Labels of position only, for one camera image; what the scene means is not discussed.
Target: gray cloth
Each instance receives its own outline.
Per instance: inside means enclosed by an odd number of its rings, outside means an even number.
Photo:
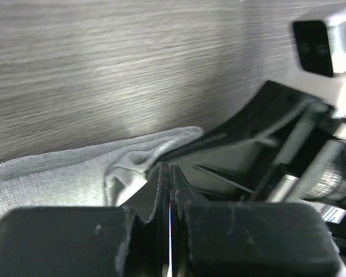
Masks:
[[[22,206],[119,205],[145,183],[145,171],[162,154],[202,136],[177,128],[90,147],[0,164],[0,218]]]

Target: wood grain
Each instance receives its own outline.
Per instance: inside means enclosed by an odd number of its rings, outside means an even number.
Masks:
[[[323,3],[0,0],[0,162],[214,128],[292,72],[288,24]]]

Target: cloth fold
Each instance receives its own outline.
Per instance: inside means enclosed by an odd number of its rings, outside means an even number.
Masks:
[[[185,127],[0,164],[0,218],[23,206],[120,205],[145,183],[162,154],[204,134]]]

